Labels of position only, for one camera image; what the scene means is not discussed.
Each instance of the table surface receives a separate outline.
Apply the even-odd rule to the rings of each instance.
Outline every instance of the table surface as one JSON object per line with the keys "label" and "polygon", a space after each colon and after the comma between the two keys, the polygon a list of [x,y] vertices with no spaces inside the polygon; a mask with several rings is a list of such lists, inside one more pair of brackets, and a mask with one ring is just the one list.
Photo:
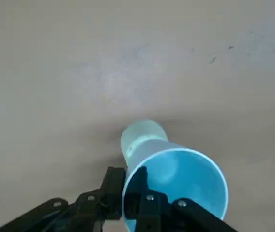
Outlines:
{"label": "table surface", "polygon": [[220,166],[227,223],[275,231],[275,1],[0,0],[0,225],[98,188],[143,118]]}

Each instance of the blue cup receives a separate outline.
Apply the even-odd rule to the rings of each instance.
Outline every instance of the blue cup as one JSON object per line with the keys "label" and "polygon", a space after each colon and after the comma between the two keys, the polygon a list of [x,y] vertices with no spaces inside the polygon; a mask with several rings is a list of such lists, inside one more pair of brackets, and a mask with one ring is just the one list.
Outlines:
{"label": "blue cup", "polygon": [[[228,206],[228,187],[219,167],[206,155],[171,143],[154,121],[143,120],[129,125],[122,134],[122,152],[128,169],[124,196],[135,172],[147,167],[149,189],[164,193],[172,203],[189,198],[223,220]],[[135,220],[124,217],[129,232]]]}

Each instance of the screw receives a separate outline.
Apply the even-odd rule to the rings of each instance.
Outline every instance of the screw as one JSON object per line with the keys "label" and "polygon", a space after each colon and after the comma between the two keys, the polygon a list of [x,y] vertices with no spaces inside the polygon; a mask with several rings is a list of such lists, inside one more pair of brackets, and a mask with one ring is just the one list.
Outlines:
{"label": "screw", "polygon": [[147,196],[146,196],[146,199],[147,199],[148,201],[153,201],[153,200],[155,199],[155,197],[154,197],[153,195],[147,195]]}
{"label": "screw", "polygon": [[93,201],[94,199],[95,199],[95,197],[92,196],[92,195],[91,195],[91,196],[88,196],[88,198],[87,198],[88,201]]}
{"label": "screw", "polygon": [[183,201],[183,200],[179,200],[179,201],[177,202],[177,204],[178,204],[179,207],[186,207],[186,206],[187,206],[186,202]]}

